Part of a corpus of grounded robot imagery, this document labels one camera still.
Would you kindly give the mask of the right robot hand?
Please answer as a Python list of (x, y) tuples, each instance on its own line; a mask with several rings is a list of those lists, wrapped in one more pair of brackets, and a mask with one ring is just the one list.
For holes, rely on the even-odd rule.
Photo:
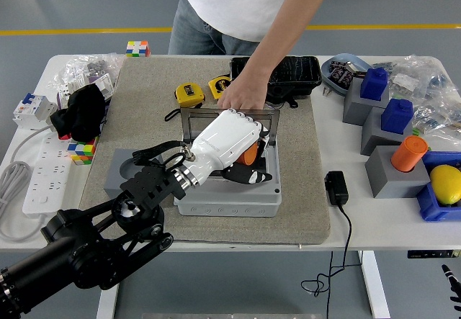
[(461, 294), (460, 294), (460, 291), (461, 291), (460, 281), (457, 279), (457, 277), (453, 274), (453, 272), (451, 271), (451, 269), (447, 265), (442, 264), (442, 270), (444, 272), (444, 275), (446, 276), (446, 278), (448, 279), (448, 281), (450, 283), (451, 291), (455, 293), (455, 296), (450, 297), (451, 301), (453, 301), (455, 303), (454, 309), (456, 311), (460, 312), (461, 311), (461, 308), (460, 308), (460, 297), (461, 297)]

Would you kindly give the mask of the person's left hand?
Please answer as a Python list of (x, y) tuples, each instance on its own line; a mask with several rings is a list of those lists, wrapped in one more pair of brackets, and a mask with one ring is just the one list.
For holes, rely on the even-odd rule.
[(267, 84), (268, 78), (242, 73), (224, 90), (218, 106), (221, 109), (235, 110), (263, 109)]

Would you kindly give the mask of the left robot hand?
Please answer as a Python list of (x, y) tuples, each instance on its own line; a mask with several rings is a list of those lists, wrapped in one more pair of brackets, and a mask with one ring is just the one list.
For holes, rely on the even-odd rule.
[(193, 159), (184, 162), (184, 173), (194, 186), (202, 185), (218, 171), (229, 181), (258, 184), (272, 180), (272, 175), (258, 171), (238, 159), (259, 141), (266, 141), (268, 129), (242, 112), (221, 112), (194, 140)]

